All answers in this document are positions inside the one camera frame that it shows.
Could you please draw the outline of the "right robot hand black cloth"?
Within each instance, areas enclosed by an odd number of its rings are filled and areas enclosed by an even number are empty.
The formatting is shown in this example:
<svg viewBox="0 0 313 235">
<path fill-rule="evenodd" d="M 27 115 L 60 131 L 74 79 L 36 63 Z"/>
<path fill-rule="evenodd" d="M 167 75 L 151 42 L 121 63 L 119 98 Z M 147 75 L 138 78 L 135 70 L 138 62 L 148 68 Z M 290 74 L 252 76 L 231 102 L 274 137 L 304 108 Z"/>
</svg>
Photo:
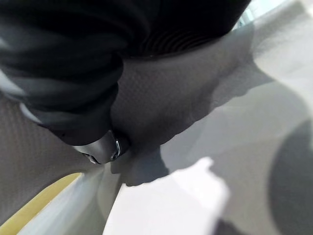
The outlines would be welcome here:
<svg viewBox="0 0 313 235">
<path fill-rule="evenodd" d="M 111 107 L 123 54 L 156 33 L 228 33 L 247 0 L 3 0 L 0 90 L 96 164 L 127 150 Z"/>
</svg>

